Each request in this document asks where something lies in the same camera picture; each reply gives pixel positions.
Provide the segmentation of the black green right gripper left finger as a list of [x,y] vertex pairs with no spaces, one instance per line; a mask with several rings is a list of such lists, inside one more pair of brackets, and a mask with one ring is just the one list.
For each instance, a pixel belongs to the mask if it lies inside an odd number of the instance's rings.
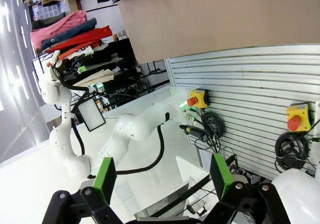
[[79,224],[83,218],[92,218],[96,224],[121,224],[122,221],[110,207],[117,178],[113,158],[103,159],[93,185],[70,194],[56,191],[44,214],[43,224]]

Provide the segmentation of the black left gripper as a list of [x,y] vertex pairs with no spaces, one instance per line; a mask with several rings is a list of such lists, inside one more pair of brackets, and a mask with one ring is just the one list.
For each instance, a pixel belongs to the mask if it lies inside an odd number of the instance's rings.
[[86,66],[80,66],[78,60],[71,61],[70,59],[62,60],[60,65],[56,66],[56,69],[64,82],[78,82],[80,74],[88,70]]

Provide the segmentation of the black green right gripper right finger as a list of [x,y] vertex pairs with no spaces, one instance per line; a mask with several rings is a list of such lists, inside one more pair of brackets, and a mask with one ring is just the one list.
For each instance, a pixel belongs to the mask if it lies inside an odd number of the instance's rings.
[[230,224],[239,213],[248,215],[254,224],[290,223],[273,184],[252,185],[235,181],[221,153],[212,154],[209,174],[218,202],[204,218],[203,224]]

